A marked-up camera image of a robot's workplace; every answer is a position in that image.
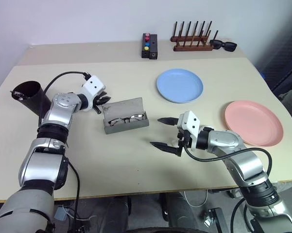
white cable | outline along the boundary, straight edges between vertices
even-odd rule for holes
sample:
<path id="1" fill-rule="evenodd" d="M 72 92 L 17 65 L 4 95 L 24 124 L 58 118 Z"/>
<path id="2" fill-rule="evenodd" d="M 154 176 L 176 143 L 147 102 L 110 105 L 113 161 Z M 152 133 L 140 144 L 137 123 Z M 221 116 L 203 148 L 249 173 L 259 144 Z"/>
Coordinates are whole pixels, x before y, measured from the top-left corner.
<path id="1" fill-rule="evenodd" d="M 188 203 L 189 206 L 191 206 L 191 207 L 193 207 L 193 208 L 198 208 L 198 207 L 201 207 L 202 205 L 204 205 L 204 204 L 206 203 L 206 201 L 207 201 L 207 196 L 208 196 L 208 190 L 206 190 L 205 200 L 204 200 L 203 203 L 200 204 L 200 205 L 191 205 L 191 204 L 189 203 L 188 199 L 187 199 L 187 196 L 186 196 L 186 192 L 185 192 L 185 191 L 184 191 L 184 196 L 185 196 L 185 199 L 186 199 L 186 201 L 187 201 L 187 203 Z"/>
<path id="2" fill-rule="evenodd" d="M 62 208 L 63 208 L 63 210 L 65 211 L 65 213 L 66 213 L 68 216 L 70 216 L 72 219 L 74 219 L 74 217 L 66 211 L 66 209 L 64 208 L 64 206 L 62 206 Z M 92 216 L 90 216 L 89 218 L 77 218 L 77 220 L 78 220 L 78 221 L 89 221 L 89 220 L 90 220 L 91 218 L 93 218 L 93 217 L 97 217 L 97 215 L 92 215 Z"/>

plate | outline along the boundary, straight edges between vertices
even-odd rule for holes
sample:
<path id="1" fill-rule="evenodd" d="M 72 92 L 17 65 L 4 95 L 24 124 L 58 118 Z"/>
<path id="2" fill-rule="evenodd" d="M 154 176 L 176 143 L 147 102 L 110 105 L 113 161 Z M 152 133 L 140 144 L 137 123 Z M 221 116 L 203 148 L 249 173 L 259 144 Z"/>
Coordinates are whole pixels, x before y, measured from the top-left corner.
<path id="1" fill-rule="evenodd" d="M 270 109 L 259 103 L 235 101 L 226 107 L 224 117 L 228 128 L 248 144 L 271 147 L 283 138 L 281 122 Z"/>
<path id="2" fill-rule="evenodd" d="M 187 103 L 197 99 L 203 92 L 201 79 L 185 69 L 169 69 L 156 80 L 160 94 L 174 103 Z"/>

electrical wire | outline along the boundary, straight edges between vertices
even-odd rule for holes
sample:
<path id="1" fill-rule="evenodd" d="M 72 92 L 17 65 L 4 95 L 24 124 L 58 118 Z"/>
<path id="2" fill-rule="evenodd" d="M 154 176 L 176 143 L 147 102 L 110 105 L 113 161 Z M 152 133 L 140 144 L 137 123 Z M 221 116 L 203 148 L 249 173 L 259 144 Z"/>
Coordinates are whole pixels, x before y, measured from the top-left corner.
<path id="1" fill-rule="evenodd" d="M 73 213 L 74 213 L 74 209 L 72 209 L 70 206 L 64 206 L 64 205 L 61 205 L 61 206 L 59 206 L 59 207 L 64 207 L 65 209 L 70 209 L 70 210 L 72 210 Z"/>
<path id="2" fill-rule="evenodd" d="M 233 222 L 234 222 L 234 217 L 235 217 L 235 213 L 237 212 L 238 207 L 243 203 L 243 201 L 245 201 L 245 198 L 242 198 L 234 207 L 233 211 L 232 211 L 232 215 L 231 215 L 231 220 L 230 220 L 230 233 L 234 232 L 233 229 Z"/>
<path id="3" fill-rule="evenodd" d="M 191 207 L 193 207 L 193 208 L 198 208 L 198 207 L 203 206 L 203 205 L 206 203 L 206 201 L 207 201 L 207 196 L 208 196 L 208 190 L 206 190 L 206 196 L 205 196 L 205 199 L 204 199 L 204 201 L 202 202 L 202 204 L 200 204 L 200 205 L 192 205 L 192 204 L 190 204 L 189 201 L 188 201 L 188 199 L 187 199 L 187 196 L 186 196 L 186 192 L 185 192 L 185 191 L 184 191 L 184 196 L 185 196 L 185 199 L 186 199 L 186 201 L 187 201 L 187 203 L 188 203 L 189 206 L 191 206 Z"/>
<path id="4" fill-rule="evenodd" d="M 89 74 L 85 73 L 85 72 L 79 72 L 79 71 L 68 71 L 68 72 L 64 72 L 61 73 L 59 75 L 57 75 L 48 85 L 47 87 L 44 89 L 43 91 L 43 95 L 41 97 L 41 102 L 40 102 L 40 107 L 39 107 L 39 120 L 38 120 L 38 126 L 41 126 L 42 123 L 42 107 L 43 107 L 43 101 L 44 101 L 44 97 L 49 89 L 49 87 L 60 77 L 66 75 L 66 74 L 83 74 L 84 77 L 87 77 Z"/>
<path id="5" fill-rule="evenodd" d="M 104 212 L 104 214 L 103 214 L 103 217 L 102 217 L 102 219 L 101 219 L 100 224 L 98 224 L 98 218 L 96 219 L 96 220 L 97 220 L 97 232 L 98 232 L 98 233 L 101 232 L 101 227 L 103 227 L 103 221 L 104 221 L 104 219 L 105 219 L 106 216 L 107 216 L 108 208 L 107 208 L 107 210 L 105 210 L 105 212 Z"/>
<path id="6" fill-rule="evenodd" d="M 63 206 L 62 208 L 63 208 L 63 210 L 65 211 L 65 213 L 66 213 L 69 217 L 71 217 L 72 219 L 74 219 L 74 217 L 73 217 L 70 213 L 68 213 L 68 212 L 66 211 L 66 209 L 64 208 L 64 206 Z M 93 218 L 93 217 L 97 217 L 97 215 L 91 215 L 91 216 L 88 217 L 88 218 L 77 218 L 77 220 L 78 220 L 78 221 L 90 221 L 90 219 Z"/>
<path id="7" fill-rule="evenodd" d="M 76 232 L 76 225 L 77 225 L 79 194 L 80 194 L 80 178 L 79 178 L 79 174 L 78 174 L 77 170 L 73 167 L 71 162 L 69 161 L 68 163 L 69 163 L 69 166 L 71 167 L 71 169 L 73 170 L 73 172 L 77 178 L 77 196 L 76 196 L 76 202 L 75 202 L 75 206 L 74 206 L 74 217 L 73 217 L 73 225 L 72 225 L 72 229 L 73 229 L 72 232 L 75 233 Z"/>
<path id="8" fill-rule="evenodd" d="M 244 222 L 246 224 L 247 229 L 251 232 L 254 233 L 254 231 L 251 228 L 251 225 L 249 224 L 247 215 L 246 215 L 246 211 L 247 211 L 247 205 L 244 206 L 244 211 L 243 211 L 243 218 L 244 218 Z"/>
<path id="9" fill-rule="evenodd" d="M 268 169 L 267 169 L 267 174 L 270 175 L 271 172 L 271 168 L 272 168 L 272 157 L 271 154 L 266 151 L 265 149 L 262 148 L 257 148 L 257 147 L 253 147 L 253 148 L 246 148 L 246 149 L 242 149 L 242 150 L 238 150 L 236 152 L 232 152 L 230 154 L 224 155 L 224 156 L 220 156 L 220 157 L 215 157 L 215 158 L 209 158 L 209 159 L 201 159 L 198 157 L 195 157 L 193 154 L 190 153 L 190 151 L 188 150 L 188 147 L 186 145 L 184 145 L 184 149 L 186 151 L 186 153 L 194 160 L 199 161 L 199 162 L 213 162 L 213 161 L 218 161 L 218 160 L 222 160 L 222 159 L 226 159 L 229 158 L 231 156 L 235 156 L 237 154 L 241 154 L 244 152 L 248 152 L 248 151 L 262 151 L 264 152 L 267 157 L 268 157 Z"/>
<path id="10" fill-rule="evenodd" d="M 264 152 L 267 155 L 267 157 L 268 157 L 268 169 L 267 169 L 267 175 L 268 176 L 270 175 L 270 172 L 271 172 L 271 169 L 272 169 L 272 157 L 271 157 L 271 154 L 268 151 L 266 151 L 265 149 L 262 149 L 262 148 L 256 148 L 256 147 L 254 147 L 254 148 L 246 148 L 246 149 L 238 150 L 236 152 L 233 152 L 233 153 L 230 153 L 230 154 L 227 154 L 227 155 L 224 155 L 224 156 L 215 157 L 215 158 L 209 158 L 209 159 L 201 159 L 201 158 L 195 157 L 193 154 L 190 153 L 190 151 L 188 150 L 188 148 L 187 148 L 186 145 L 184 145 L 184 149 L 185 149 L 186 153 L 192 159 L 194 159 L 196 161 L 199 161 L 199 162 L 218 161 L 218 160 L 226 159 L 226 158 L 229 158 L 231 156 L 235 156 L 237 154 L 241 154 L 241 153 L 248 152 L 248 151 L 261 151 L 261 152 Z M 234 217 L 235 217 L 236 211 L 237 211 L 238 207 L 243 203 L 243 201 L 245 201 L 245 198 L 242 198 L 236 204 L 236 206 L 234 207 L 234 209 L 232 211 L 232 216 L 231 216 L 231 221 L 230 221 L 230 231 L 231 231 L 231 233 L 233 233 L 233 222 L 234 222 Z M 251 232 L 253 232 L 252 229 L 251 229 L 251 227 L 250 227 L 249 221 L 247 219 L 246 210 L 247 210 L 247 206 L 245 206 L 244 212 L 243 212 L 244 221 L 245 221 L 245 224 L 246 224 L 247 228 Z"/>

black cable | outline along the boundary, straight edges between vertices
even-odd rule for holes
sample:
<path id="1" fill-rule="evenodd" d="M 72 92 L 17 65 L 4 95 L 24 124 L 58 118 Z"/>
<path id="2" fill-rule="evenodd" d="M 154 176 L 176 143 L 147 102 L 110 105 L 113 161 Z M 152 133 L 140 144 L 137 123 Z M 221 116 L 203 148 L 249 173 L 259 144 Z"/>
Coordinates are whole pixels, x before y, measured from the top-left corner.
<path id="1" fill-rule="evenodd" d="M 235 213 L 237 212 L 238 207 L 243 203 L 243 201 L 245 201 L 245 198 L 242 198 L 234 207 L 233 211 L 232 211 L 232 215 L 231 215 L 231 220 L 230 220 L 230 232 L 233 233 L 233 222 L 234 222 L 234 217 L 235 217 Z"/>
<path id="2" fill-rule="evenodd" d="M 76 196 L 76 202 L 74 206 L 74 219 L 73 219 L 73 225 L 72 225 L 72 233 L 76 232 L 76 225 L 77 225 L 77 211 L 78 211 L 78 202 L 79 202 L 79 194 L 80 194 L 80 178 L 77 170 L 73 167 L 71 162 L 69 161 L 69 166 L 74 171 L 74 174 L 77 177 L 77 196 Z"/>
<path id="3" fill-rule="evenodd" d="M 271 172 L 271 169 L 272 169 L 272 157 L 271 157 L 271 154 L 266 151 L 265 149 L 262 149 L 262 148 L 246 148 L 246 149 L 242 149 L 242 150 L 238 150 L 236 152 L 233 152 L 233 153 L 230 153 L 230 154 L 227 154 L 227 155 L 224 155 L 224 156 L 221 156 L 221 157 L 215 157 L 215 158 L 210 158 L 210 159 L 201 159 L 201 158 L 198 158 L 198 157 L 195 157 L 193 154 L 190 153 L 190 151 L 188 150 L 187 146 L 184 145 L 184 149 L 186 151 L 186 153 L 194 160 L 196 161 L 199 161 L 199 162 L 212 162 L 212 161 L 218 161 L 218 160 L 222 160 L 222 159 L 226 159 L 226 158 L 229 158 L 231 156 L 234 156 L 234 155 L 237 155 L 237 154 L 241 154 L 241 153 L 244 153 L 244 152 L 248 152 L 248 151 L 253 151 L 253 150 L 257 150 L 257 151 L 262 151 L 264 152 L 267 157 L 268 157 L 268 169 L 267 169 L 267 174 L 268 176 L 270 175 L 270 172 Z M 233 209 L 233 212 L 232 212 L 232 216 L 231 216 L 231 221 L 230 221 L 230 231 L 231 233 L 233 233 L 233 222 L 234 222 L 234 217 L 235 217 L 235 214 L 236 214 L 236 211 L 238 209 L 238 207 L 242 204 L 242 202 L 245 201 L 245 198 L 242 198 L 237 204 L 236 206 L 234 207 Z M 244 212 L 243 212 L 243 217 L 244 217 L 244 221 L 245 221 L 245 224 L 247 226 L 247 228 L 251 231 L 252 231 L 252 228 L 250 227 L 250 224 L 249 224 L 249 221 L 247 219 L 247 215 L 246 215 L 246 211 L 247 211 L 247 205 L 245 205 L 245 208 L 244 208 Z"/>
<path id="4" fill-rule="evenodd" d="M 64 73 L 61 73 L 59 75 L 57 75 L 48 85 L 47 87 L 44 89 L 43 91 L 43 95 L 41 97 L 41 102 L 40 102 L 40 107 L 39 107 L 39 121 L 38 121 L 38 125 L 39 127 L 41 126 L 41 120 L 42 120 L 42 106 L 43 106 L 43 101 L 44 101 L 44 96 L 45 94 L 47 93 L 49 87 L 60 77 L 62 77 L 63 75 L 66 75 L 66 74 L 83 74 L 85 78 L 88 78 L 90 77 L 90 75 L 88 73 L 85 73 L 85 72 L 79 72 L 79 71 L 68 71 L 68 72 L 64 72 Z"/>
<path id="5" fill-rule="evenodd" d="M 243 218 L 244 218 L 244 222 L 246 224 L 247 229 L 251 232 L 254 233 L 254 231 L 252 230 L 251 225 L 249 224 L 247 215 L 246 215 L 246 211 L 247 211 L 247 205 L 244 206 L 244 211 L 243 211 Z"/>
<path id="6" fill-rule="evenodd" d="M 267 169 L 267 174 L 268 175 L 270 175 L 271 168 L 272 168 L 272 157 L 271 157 L 271 154 L 268 151 L 266 151 L 265 149 L 262 149 L 262 148 L 257 148 L 257 147 L 246 148 L 246 149 L 238 150 L 236 152 L 232 152 L 232 153 L 227 154 L 227 155 L 224 155 L 224 156 L 215 157 L 215 158 L 209 158 L 209 159 L 201 159 L 201 158 L 195 157 L 193 154 L 190 153 L 190 151 L 188 150 L 188 148 L 187 148 L 186 145 L 184 145 L 184 149 L 185 149 L 186 153 L 192 159 L 194 159 L 196 161 L 199 161 L 199 162 L 213 162 L 213 161 L 218 161 L 218 160 L 222 160 L 222 159 L 229 158 L 229 157 L 234 156 L 234 155 L 237 155 L 237 154 L 241 154 L 241 153 L 248 152 L 248 151 L 253 151 L 253 150 L 262 151 L 262 152 L 264 152 L 268 156 L 268 169 Z"/>

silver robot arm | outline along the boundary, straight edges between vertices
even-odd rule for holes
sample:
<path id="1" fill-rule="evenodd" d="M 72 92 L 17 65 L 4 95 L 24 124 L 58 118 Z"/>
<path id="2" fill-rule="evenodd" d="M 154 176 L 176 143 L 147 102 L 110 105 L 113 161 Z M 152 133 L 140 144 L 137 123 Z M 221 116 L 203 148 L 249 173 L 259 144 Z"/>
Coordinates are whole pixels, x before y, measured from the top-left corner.
<path id="1" fill-rule="evenodd" d="M 200 121 L 192 111 L 181 114 L 179 118 L 167 117 L 158 121 L 177 125 L 179 130 L 177 148 L 161 142 L 151 142 L 165 152 L 181 156 L 182 149 L 185 148 L 191 158 L 200 162 L 210 162 L 211 159 L 193 156 L 188 148 L 192 151 L 196 148 L 207 150 L 218 157 L 246 149 L 241 137 L 233 131 L 215 131 L 210 127 L 204 127 L 200 131 Z M 292 216 L 269 181 L 260 159 L 252 151 L 245 151 L 225 158 L 223 162 L 240 187 L 246 205 L 254 216 L 255 230 L 265 233 L 292 232 Z"/>
<path id="2" fill-rule="evenodd" d="M 54 225 L 53 191 L 66 181 L 68 158 L 65 157 L 72 114 L 88 111 L 105 86 L 91 76 L 79 94 L 60 93 L 53 97 L 50 110 L 38 128 L 35 139 L 18 174 L 21 189 L 0 209 L 0 233 L 51 233 Z"/>

